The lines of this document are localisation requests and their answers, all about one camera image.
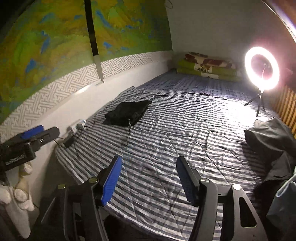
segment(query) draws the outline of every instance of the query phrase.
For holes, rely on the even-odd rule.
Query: white wall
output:
[[[158,75],[169,70],[169,61],[154,62],[127,70],[105,80],[105,83],[96,83],[84,87],[75,94],[60,102],[45,115],[36,125],[43,125],[44,129],[57,126],[60,129],[60,136],[66,133],[66,128],[79,119],[87,119],[99,108],[114,99],[119,93],[131,86],[139,86]],[[29,177],[29,185],[33,202],[38,206],[44,186],[44,178],[47,165],[52,159],[55,143],[51,142],[36,152],[36,158],[31,161],[33,173]],[[17,182],[17,171],[15,168],[7,172],[8,179],[12,185]]]
[[[260,0],[171,0],[167,8],[173,51],[194,51],[243,62],[254,45],[278,62],[296,63],[296,44],[280,19]]]

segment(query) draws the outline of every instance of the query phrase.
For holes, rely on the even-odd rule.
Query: black drawstring bag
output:
[[[150,100],[122,102],[115,108],[115,110],[110,111],[105,115],[106,120],[103,124],[127,127],[130,123],[131,126],[134,126],[144,115],[148,105],[151,103],[152,101]]]

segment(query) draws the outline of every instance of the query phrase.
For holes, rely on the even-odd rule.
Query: striped blanket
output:
[[[102,124],[120,102],[143,100],[152,103],[130,129]],[[239,183],[252,201],[252,190],[265,174],[244,139],[244,129],[257,119],[256,106],[244,103],[131,87],[88,120],[90,128],[78,134],[75,144],[57,147],[56,156],[77,183],[96,176],[115,154],[122,156],[122,172],[107,211],[158,238],[188,240],[198,208],[185,197],[176,171],[178,156],[215,183]],[[274,115],[267,110],[259,118]],[[214,240],[220,238],[222,212],[219,205]]]

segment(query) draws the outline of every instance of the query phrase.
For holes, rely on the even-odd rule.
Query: green folded blanket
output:
[[[209,77],[212,79],[217,79],[217,80],[228,80],[228,81],[240,81],[240,78],[238,76],[234,76],[234,75],[224,75],[224,74],[210,74],[210,73],[205,73],[205,72],[201,72],[198,70],[194,70],[194,69],[186,69],[186,68],[178,68],[177,69],[178,74],[195,74],[195,75],[199,75],[202,77]]]
[[[231,76],[237,76],[237,71],[235,69],[227,69],[222,67],[216,67],[216,66],[208,66],[203,64],[195,64],[192,62],[188,62],[185,59],[181,59],[178,62],[178,67],[186,68],[190,70],[197,70],[200,72],[208,73],[208,74],[222,74],[222,75],[231,75]]]

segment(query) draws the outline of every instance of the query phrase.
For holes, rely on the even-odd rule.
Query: bed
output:
[[[106,210],[159,239],[188,240],[198,208],[186,200],[176,171],[179,156],[215,183],[239,183],[258,207],[252,191],[265,171],[247,146],[244,129],[276,113],[267,109],[257,118],[254,102],[244,107],[255,94],[247,81],[169,71],[121,93],[89,118],[88,130],[77,135],[75,144],[57,147],[56,156],[78,184],[97,176],[115,154],[122,156],[122,172]],[[120,102],[143,100],[152,103],[135,126],[102,124]],[[213,240],[220,239],[222,213],[218,205]]]

